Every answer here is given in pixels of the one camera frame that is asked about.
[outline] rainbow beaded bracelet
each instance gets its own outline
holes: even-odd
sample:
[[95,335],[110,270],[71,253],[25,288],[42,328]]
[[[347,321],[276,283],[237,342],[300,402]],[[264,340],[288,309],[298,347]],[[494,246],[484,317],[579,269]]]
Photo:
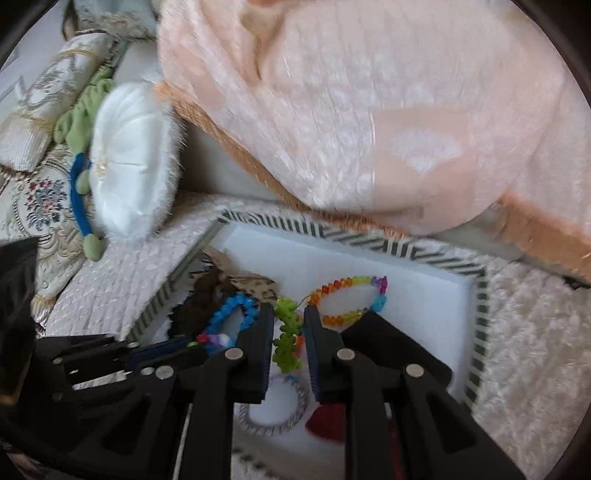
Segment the rainbow beaded bracelet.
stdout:
[[379,294],[375,297],[370,307],[363,310],[351,310],[344,315],[338,315],[336,317],[323,315],[322,323],[328,326],[349,325],[359,320],[368,310],[373,310],[376,313],[380,312],[388,300],[386,296],[388,277],[348,277],[334,280],[334,282],[322,285],[321,288],[312,292],[309,295],[310,300],[308,300],[308,305],[318,305],[323,297],[340,290],[341,288],[349,288],[357,285],[372,285],[379,288]]

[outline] blue beaded bracelet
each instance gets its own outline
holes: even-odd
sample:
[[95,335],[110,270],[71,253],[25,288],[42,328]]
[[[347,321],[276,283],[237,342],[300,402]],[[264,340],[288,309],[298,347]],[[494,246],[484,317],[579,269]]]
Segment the blue beaded bracelet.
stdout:
[[221,349],[236,345],[236,339],[229,339],[229,337],[227,337],[229,340],[222,339],[223,334],[220,334],[220,331],[222,330],[223,322],[237,307],[242,309],[242,314],[244,315],[244,319],[240,324],[240,330],[247,329],[256,322],[259,311],[254,299],[243,293],[228,297],[224,304],[209,319],[209,323],[203,333],[197,336],[198,343],[206,345],[205,348],[208,355],[211,356]]

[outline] white pillow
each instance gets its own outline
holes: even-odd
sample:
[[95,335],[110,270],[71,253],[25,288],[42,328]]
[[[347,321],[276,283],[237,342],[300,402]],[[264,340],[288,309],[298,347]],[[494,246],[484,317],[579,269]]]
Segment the white pillow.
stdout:
[[148,82],[117,87],[96,117],[90,188],[109,236],[143,239],[164,222],[180,173],[180,124]]

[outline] embroidered cushion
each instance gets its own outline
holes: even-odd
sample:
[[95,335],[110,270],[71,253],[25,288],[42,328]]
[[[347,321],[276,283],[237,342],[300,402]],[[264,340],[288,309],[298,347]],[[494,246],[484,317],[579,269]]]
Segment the embroidered cushion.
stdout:
[[113,37],[93,33],[72,38],[57,53],[24,98],[0,124],[0,166],[32,172],[46,153],[57,119],[76,101],[107,60]]
[[[85,259],[82,236],[70,208],[68,172],[73,162],[66,146],[56,145],[30,179],[0,174],[0,242],[39,239],[31,313],[41,326]],[[87,205],[86,210],[92,219],[93,206]]]

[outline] black and white striped frame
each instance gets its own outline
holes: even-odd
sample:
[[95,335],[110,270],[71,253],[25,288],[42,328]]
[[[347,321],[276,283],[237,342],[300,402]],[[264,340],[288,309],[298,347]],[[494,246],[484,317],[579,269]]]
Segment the black and white striped frame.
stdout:
[[199,239],[195,247],[186,255],[185,259],[168,276],[167,281],[156,292],[138,320],[135,322],[127,341],[139,341],[150,324],[157,317],[164,301],[170,298],[172,292],[176,291],[176,284],[187,274],[189,266],[195,260],[200,260],[204,270],[210,268],[207,259],[199,259],[202,249],[205,247],[227,224],[241,222],[252,225],[264,226],[267,228],[297,233],[299,235],[321,238],[329,242],[338,242],[351,247],[363,248],[373,252],[392,255],[393,257],[405,258],[410,261],[419,262],[434,268],[448,271],[456,275],[472,277],[476,281],[476,314],[475,314],[475,335],[472,351],[472,364],[469,370],[469,378],[466,384],[464,402],[472,410],[481,384],[481,375],[485,366],[486,346],[489,326],[488,298],[489,283],[486,267],[469,262],[460,258],[449,258],[445,253],[430,252],[414,244],[412,237],[392,238],[380,236],[379,234],[363,234],[346,231],[310,220],[304,215],[295,217],[269,215],[250,211],[226,210],[219,216],[218,221],[207,230]]

